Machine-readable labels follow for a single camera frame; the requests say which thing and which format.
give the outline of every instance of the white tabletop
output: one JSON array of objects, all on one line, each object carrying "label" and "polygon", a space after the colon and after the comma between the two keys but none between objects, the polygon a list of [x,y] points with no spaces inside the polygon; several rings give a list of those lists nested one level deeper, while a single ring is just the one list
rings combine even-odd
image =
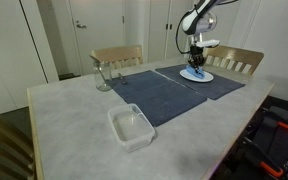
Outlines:
[{"label": "white tabletop", "polygon": [[[183,64],[174,59],[123,68],[123,75]],[[28,89],[39,177],[44,179],[208,179],[264,101],[273,83],[222,68],[213,72],[245,83],[155,128],[149,146],[125,152],[115,141],[107,111],[126,104],[100,92],[93,75]]]}]

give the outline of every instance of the chair backrest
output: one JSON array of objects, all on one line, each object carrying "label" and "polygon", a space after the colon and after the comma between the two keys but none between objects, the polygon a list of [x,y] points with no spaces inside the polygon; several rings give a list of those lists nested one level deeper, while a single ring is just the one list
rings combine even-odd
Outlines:
[{"label": "chair backrest", "polygon": [[114,69],[143,64],[141,45],[94,50],[90,56],[99,61],[110,62]]},{"label": "chair backrest", "polygon": [[0,179],[35,179],[33,143],[0,115]]},{"label": "chair backrest", "polygon": [[249,66],[246,74],[252,75],[263,59],[261,52],[238,49],[228,46],[208,48],[206,51],[206,64],[223,67],[233,71],[244,73],[245,67]]}]

